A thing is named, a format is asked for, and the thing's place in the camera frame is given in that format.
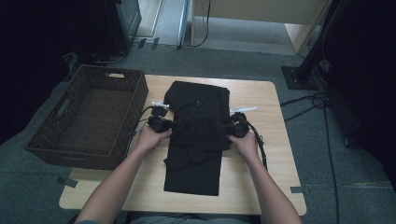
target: brown woven basket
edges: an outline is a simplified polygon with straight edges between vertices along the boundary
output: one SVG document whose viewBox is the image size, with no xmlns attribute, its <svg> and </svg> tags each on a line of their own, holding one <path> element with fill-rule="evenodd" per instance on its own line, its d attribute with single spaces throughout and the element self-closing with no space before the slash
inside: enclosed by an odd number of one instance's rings
<svg viewBox="0 0 396 224">
<path fill-rule="evenodd" d="M 49 164 L 113 170 L 148 92 L 143 71 L 82 65 L 25 149 Z"/>
</svg>

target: gray carpet floor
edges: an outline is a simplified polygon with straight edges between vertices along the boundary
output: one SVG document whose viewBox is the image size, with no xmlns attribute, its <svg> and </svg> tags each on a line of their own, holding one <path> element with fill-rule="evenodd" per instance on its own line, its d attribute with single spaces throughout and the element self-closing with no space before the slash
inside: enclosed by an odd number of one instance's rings
<svg viewBox="0 0 396 224">
<path fill-rule="evenodd" d="M 299 66 L 299 56 L 160 45 L 137 46 L 109 66 L 142 69 L 150 75 L 216 77 L 274 82 L 279 101 L 312 95 L 316 91 L 289 90 L 280 67 Z M 70 168 L 48 165 L 23 149 L 49 113 L 67 83 L 60 83 L 36 112 L 26 129 L 0 146 L 0 223 L 67 223 L 78 211 L 59 206 L 63 186 L 59 176 Z M 284 118 L 311 106 L 309 101 L 282 107 Z M 341 223 L 395 223 L 396 195 L 382 165 L 364 149 L 344 147 L 336 116 L 326 110 L 338 189 Z M 304 189 L 304 223 L 336 223 L 332 169 L 326 141 L 324 113 L 313 109 L 286 123 L 297 171 Z M 120 214 L 122 223 L 125 213 Z"/>
</svg>

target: hand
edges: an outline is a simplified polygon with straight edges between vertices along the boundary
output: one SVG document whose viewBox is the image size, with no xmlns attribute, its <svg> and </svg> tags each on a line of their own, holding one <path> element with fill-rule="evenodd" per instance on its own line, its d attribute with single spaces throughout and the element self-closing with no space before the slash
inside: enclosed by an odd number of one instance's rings
<svg viewBox="0 0 396 224">
<path fill-rule="evenodd" d="M 140 132 L 134 150 L 142 150 L 145 154 L 147 154 L 152 149 L 154 149 L 162 139 L 169 137 L 171 133 L 171 130 L 163 133 L 155 133 L 150 127 L 146 126 Z"/>
<path fill-rule="evenodd" d="M 243 138 L 227 135 L 228 139 L 236 144 L 239 152 L 245 159 L 259 158 L 258 144 L 254 133 L 247 133 Z"/>
</svg>

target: folded black garment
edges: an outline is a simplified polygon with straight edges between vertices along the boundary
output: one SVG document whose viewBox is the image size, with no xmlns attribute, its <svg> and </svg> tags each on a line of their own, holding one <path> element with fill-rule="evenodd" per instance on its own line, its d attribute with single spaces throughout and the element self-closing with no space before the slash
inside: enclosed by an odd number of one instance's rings
<svg viewBox="0 0 396 224">
<path fill-rule="evenodd" d="M 219 195 L 222 151 L 230 148 L 224 121 L 230 117 L 226 88 L 176 81 L 164 103 L 174 111 L 164 190 Z"/>
</svg>

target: person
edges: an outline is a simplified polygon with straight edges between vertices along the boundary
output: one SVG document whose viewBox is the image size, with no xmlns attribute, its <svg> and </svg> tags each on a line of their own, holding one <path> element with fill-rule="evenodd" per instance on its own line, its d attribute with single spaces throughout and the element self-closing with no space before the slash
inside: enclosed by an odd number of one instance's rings
<svg viewBox="0 0 396 224">
<path fill-rule="evenodd" d="M 84 204 L 76 223 L 113 223 L 125 202 L 143 159 L 171 133 L 171 130 L 155 133 L 150 127 L 145 127 L 139 134 L 134 150 L 95 189 Z M 246 161 L 266 223 L 302 223 L 292 203 L 264 168 L 254 133 L 247 133 L 244 138 L 231 135 L 228 138 L 236 144 Z"/>
</svg>

